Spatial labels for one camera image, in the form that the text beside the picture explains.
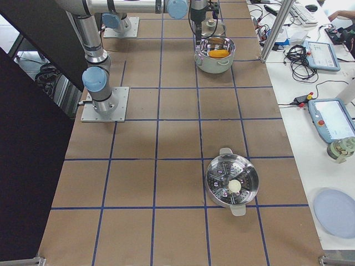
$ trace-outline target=steamer basket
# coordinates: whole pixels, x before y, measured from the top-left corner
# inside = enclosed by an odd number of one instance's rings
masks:
[[[258,191],[259,181],[254,166],[230,148],[222,148],[214,158],[205,176],[205,188],[218,205],[229,208],[234,216],[246,212],[245,204],[252,201]]]
[[[225,49],[229,55],[224,58],[211,58],[209,51]],[[235,54],[234,42],[224,36],[213,36],[203,39],[196,47],[195,62],[197,66],[204,72],[218,74],[227,71],[233,64]]]

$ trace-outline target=pot handle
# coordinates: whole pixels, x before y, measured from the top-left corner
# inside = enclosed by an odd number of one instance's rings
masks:
[[[230,148],[220,148],[220,155],[222,154],[233,154]]]
[[[222,65],[222,66],[225,66],[225,65],[228,65],[228,64],[229,64],[229,60],[223,61],[223,62],[217,62],[217,65]]]
[[[231,206],[231,211],[234,216],[243,216],[246,213],[245,204],[239,206]]]
[[[203,62],[203,58],[200,55],[198,55],[197,52],[195,53],[194,57],[195,57],[196,64],[201,66]]]

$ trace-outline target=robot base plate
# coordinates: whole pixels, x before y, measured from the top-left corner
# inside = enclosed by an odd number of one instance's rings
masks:
[[[99,114],[92,104],[85,104],[81,122],[124,122],[126,118],[129,87],[113,87],[112,93],[118,98],[117,108],[106,114]]]
[[[125,32],[124,35],[121,35],[115,32],[113,29],[106,28],[104,33],[104,38],[116,38],[116,39],[134,39],[137,38],[138,35],[138,25],[139,25],[139,17],[131,17],[129,18],[132,27],[129,31]]]

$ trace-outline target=metal frame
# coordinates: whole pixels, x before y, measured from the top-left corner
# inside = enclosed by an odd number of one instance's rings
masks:
[[[44,266],[45,258],[36,257],[33,259],[20,259],[20,260],[9,260],[7,262],[0,262],[0,266]]]
[[[131,22],[132,27],[129,31],[125,32],[124,35],[115,32],[113,29],[106,28],[104,33],[104,38],[116,38],[116,39],[135,39],[138,36],[138,26],[139,26],[139,17],[130,17],[128,18]]]
[[[285,23],[287,15],[290,12],[293,2],[294,2],[294,0],[284,0],[283,1],[280,11],[278,12],[275,22],[272,26],[271,34],[266,39],[264,48],[261,52],[260,61],[262,63],[266,62],[266,59],[267,59],[268,55],[270,54],[272,47],[275,44],[276,38],[277,38],[283,24]]]
[[[118,106],[115,110],[100,114],[95,111],[92,104],[86,104],[84,106],[81,122],[124,122],[127,111],[129,87],[113,87],[112,93],[118,98]],[[91,100],[92,98],[90,94],[88,94],[87,101]]]
[[[355,266],[355,261],[353,260],[338,260],[338,259],[330,259],[327,257],[319,257],[319,264],[321,266]]]

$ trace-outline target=blue joint cap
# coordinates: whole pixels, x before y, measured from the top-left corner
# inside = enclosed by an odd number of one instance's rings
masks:
[[[97,93],[101,91],[107,83],[107,76],[104,70],[97,66],[92,66],[84,71],[83,83],[89,92]]]
[[[108,28],[115,29],[120,25],[121,20],[118,17],[118,15],[111,14],[111,13],[104,13],[102,14],[102,23],[104,23],[105,26]]]
[[[166,9],[172,18],[181,19],[186,16],[188,7],[187,0],[169,0]]]

